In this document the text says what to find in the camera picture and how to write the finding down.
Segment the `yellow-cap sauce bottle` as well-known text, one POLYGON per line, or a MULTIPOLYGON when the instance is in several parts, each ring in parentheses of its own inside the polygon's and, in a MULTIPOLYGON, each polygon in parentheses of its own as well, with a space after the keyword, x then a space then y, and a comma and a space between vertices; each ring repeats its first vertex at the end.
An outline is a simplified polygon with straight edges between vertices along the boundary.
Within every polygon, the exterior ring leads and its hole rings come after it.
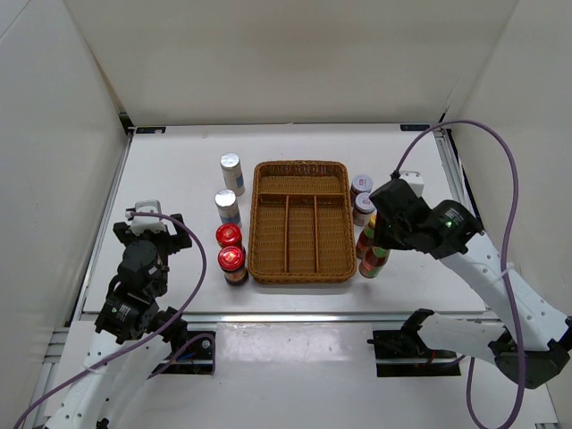
POLYGON ((358 259, 362 259, 366 255, 367 250, 372 247, 374 241, 375 223, 376 213, 373 213, 370 216, 368 224, 363 228, 357 239, 356 256, 358 259))
POLYGON ((386 265, 390 253, 390 250, 381 247, 369 248, 358 266, 360 274, 368 279, 375 278, 386 265))

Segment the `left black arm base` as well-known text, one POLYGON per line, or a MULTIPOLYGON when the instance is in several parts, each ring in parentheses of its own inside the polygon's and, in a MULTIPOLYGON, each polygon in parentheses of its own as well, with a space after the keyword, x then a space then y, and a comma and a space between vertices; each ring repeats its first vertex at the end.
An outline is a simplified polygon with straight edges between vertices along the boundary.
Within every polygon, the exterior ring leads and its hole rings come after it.
POLYGON ((190 324, 171 344, 171 351, 153 370, 160 374, 213 375, 217 328, 214 324, 190 324))

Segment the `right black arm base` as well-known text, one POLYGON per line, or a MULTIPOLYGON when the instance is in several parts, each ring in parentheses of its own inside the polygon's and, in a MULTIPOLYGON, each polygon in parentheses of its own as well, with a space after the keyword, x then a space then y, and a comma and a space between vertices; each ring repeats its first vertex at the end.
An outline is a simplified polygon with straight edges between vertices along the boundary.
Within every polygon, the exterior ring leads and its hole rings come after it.
POLYGON ((461 376, 460 355, 420 348, 400 330, 375 330, 366 342, 373 348, 378 378, 461 376))

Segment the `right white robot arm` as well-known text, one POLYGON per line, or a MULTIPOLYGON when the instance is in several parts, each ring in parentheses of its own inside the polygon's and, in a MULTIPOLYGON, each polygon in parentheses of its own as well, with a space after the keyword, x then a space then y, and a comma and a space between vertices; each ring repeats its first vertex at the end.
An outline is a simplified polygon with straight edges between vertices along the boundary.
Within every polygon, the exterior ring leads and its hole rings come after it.
POLYGON ((401 346, 420 358, 450 350, 496 366, 512 382, 535 389, 560 374, 570 360, 571 319, 548 304, 501 254, 482 224, 460 203, 429 207, 402 179, 392 179, 370 199, 376 209, 374 244, 415 250, 449 268, 499 318, 479 324, 416 310, 401 326, 401 346))

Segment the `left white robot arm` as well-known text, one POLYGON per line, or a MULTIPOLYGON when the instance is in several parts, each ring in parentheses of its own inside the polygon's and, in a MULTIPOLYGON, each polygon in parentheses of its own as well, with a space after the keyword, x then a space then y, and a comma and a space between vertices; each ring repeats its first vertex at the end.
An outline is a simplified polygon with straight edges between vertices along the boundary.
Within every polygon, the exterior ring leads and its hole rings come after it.
POLYGON ((188 345, 182 308, 158 306, 168 289, 169 257, 191 248, 197 237, 181 214, 135 209, 114 225, 122 259, 108 285, 105 303, 83 370, 53 389, 66 393, 48 418, 48 428, 107 428, 120 419, 135 393, 166 358, 188 345))

